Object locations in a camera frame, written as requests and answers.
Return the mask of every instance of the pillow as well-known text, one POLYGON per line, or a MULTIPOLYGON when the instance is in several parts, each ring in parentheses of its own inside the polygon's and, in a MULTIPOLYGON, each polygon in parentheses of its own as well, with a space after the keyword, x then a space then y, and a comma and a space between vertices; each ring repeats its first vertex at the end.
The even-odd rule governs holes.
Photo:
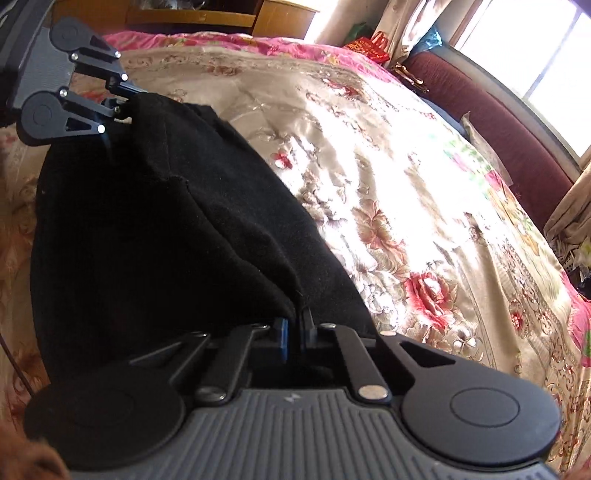
POLYGON ((508 187, 513 185, 513 180, 511 180, 511 176, 509 175, 509 172, 507 172, 507 169, 503 165, 499 155, 496 154, 484 137, 478 133, 476 128, 474 128, 474 125, 470 123, 470 112, 460 119, 460 123, 466 129, 469 137, 468 140, 478 151, 478 153, 488 160, 488 163, 491 164, 491 167, 496 170, 508 187))

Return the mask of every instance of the wooden cabinet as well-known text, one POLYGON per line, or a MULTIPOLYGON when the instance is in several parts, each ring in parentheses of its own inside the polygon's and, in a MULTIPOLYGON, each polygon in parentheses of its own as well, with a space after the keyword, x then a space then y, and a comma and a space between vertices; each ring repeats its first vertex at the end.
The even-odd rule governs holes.
POLYGON ((98 34, 116 33, 135 25, 211 25, 252 32, 255 37, 304 38, 317 10, 298 0, 210 0, 207 10, 141 10, 132 0, 58 0, 53 22, 77 17, 98 34))
POLYGON ((58 0, 53 6, 53 22, 76 17, 100 35, 125 30, 131 0, 58 0))
POLYGON ((141 10, 136 7, 130 7, 127 14, 127 24, 131 26, 148 24, 204 24, 252 28, 255 20, 256 15, 215 10, 141 10))
POLYGON ((317 12, 286 0, 265 0, 252 36, 304 38, 317 12))

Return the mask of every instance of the bed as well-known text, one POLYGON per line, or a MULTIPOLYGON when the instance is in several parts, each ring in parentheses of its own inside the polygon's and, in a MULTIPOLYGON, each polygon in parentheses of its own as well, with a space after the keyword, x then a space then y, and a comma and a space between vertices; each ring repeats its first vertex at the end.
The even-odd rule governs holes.
MULTIPOLYGON (((563 413, 549 463, 591 455, 591 304, 492 167, 388 72, 336 47, 247 35, 107 37, 141 87, 206 103, 316 221, 379 330, 396 330, 547 389, 563 413)), ((72 88, 107 96, 99 80, 72 88)), ((28 287, 46 148, 0 131, 0 329, 34 388, 48 383, 28 287)), ((0 355, 0 420, 28 394, 0 355)))

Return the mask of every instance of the black fabric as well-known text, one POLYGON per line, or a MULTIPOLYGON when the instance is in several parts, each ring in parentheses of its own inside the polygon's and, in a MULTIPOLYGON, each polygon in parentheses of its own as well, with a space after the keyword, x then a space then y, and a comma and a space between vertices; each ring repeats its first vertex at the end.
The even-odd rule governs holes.
POLYGON ((31 295, 53 381, 304 306, 374 334, 312 218, 228 123, 150 93, 128 108, 131 125, 54 145, 39 178, 31 295))

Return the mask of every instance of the metal rivet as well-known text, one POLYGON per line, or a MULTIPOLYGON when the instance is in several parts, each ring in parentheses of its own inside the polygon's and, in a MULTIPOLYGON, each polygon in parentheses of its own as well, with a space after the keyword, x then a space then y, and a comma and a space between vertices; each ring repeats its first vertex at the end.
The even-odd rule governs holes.
POLYGON ((388 396, 388 390, 381 385, 365 385, 359 389, 359 396, 365 400, 383 400, 388 396))
POLYGON ((226 392, 219 387, 199 387, 195 393, 197 400, 204 403, 215 403, 226 398, 226 392))

